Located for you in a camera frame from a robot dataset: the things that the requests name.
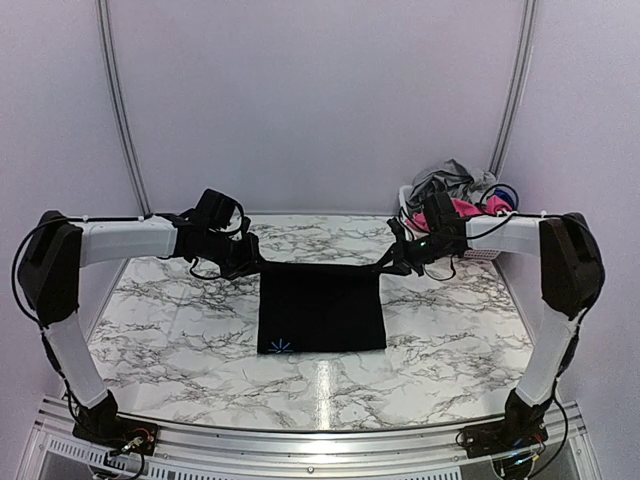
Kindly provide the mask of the black t-shirt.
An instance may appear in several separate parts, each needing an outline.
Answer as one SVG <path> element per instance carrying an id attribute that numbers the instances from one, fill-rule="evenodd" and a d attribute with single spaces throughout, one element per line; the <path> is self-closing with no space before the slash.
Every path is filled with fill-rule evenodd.
<path id="1" fill-rule="evenodd" d="M 387 348 L 380 273 L 371 266 L 267 262 L 259 293 L 261 355 Z"/>

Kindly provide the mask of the grey garment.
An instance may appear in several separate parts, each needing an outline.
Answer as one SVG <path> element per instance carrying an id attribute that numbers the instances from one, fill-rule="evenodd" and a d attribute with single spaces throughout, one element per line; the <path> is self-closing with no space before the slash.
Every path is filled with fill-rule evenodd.
<path id="1" fill-rule="evenodd" d="M 408 204 L 417 209 L 427 196 L 435 193 L 447 193 L 451 198 L 476 204 L 494 184 L 496 176 L 490 171 L 467 168 L 450 159 L 429 166 L 414 177 Z"/>

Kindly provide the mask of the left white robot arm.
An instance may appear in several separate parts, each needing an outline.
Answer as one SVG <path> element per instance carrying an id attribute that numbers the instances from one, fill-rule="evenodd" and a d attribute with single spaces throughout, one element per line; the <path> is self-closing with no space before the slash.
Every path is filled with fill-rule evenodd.
<path id="1" fill-rule="evenodd" d="M 76 423 L 106 445 L 125 438 L 126 423 L 89 352 L 79 320 L 82 268 L 111 260 L 143 257 L 207 260 L 233 280 L 257 272 L 259 240 L 243 220 L 238 231 L 194 223 L 184 216 L 71 218 L 43 214 L 22 240 L 12 264 L 18 305 L 40 330 L 50 364 L 76 402 Z"/>

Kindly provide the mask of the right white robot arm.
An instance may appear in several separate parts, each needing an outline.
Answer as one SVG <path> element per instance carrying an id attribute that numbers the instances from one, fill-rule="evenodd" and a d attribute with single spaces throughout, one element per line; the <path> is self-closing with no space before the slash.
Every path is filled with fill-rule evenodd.
<path id="1" fill-rule="evenodd" d="M 428 233 L 413 241 L 406 239 L 397 220 L 388 224 L 396 240 L 374 265 L 380 273 L 421 275 L 425 265 L 470 250 L 538 257 L 543 319 L 529 362 L 506 400 L 504 418 L 465 432 L 473 441 L 485 436 L 506 448 L 523 444 L 554 401 L 558 380 L 574 358 L 581 323 L 605 282 L 602 256 L 584 217 L 576 212 L 471 217 L 452 213 L 430 221 Z"/>

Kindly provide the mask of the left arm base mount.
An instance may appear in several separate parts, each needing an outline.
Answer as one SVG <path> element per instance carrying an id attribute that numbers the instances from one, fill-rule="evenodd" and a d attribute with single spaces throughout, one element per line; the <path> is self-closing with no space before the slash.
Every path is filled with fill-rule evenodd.
<path id="1" fill-rule="evenodd" d="M 126 444 L 136 438 L 141 438 L 142 443 L 132 446 L 135 453 L 142 453 L 151 456 L 156 448 L 159 426 L 155 423 L 117 417 L 110 426 L 106 434 L 99 434 L 97 428 L 76 423 L 72 434 L 74 437 L 92 442 L 101 446 L 109 447 L 112 450 L 121 450 Z"/>

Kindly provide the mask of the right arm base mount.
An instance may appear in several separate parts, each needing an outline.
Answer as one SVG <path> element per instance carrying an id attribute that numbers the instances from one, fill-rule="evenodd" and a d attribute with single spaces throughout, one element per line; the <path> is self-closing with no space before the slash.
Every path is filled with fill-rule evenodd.
<path id="1" fill-rule="evenodd" d="M 506 420 L 467 425 L 456 436 L 457 445 L 466 451 L 470 459 L 540 445 L 547 440 L 544 423 L 513 430 Z"/>

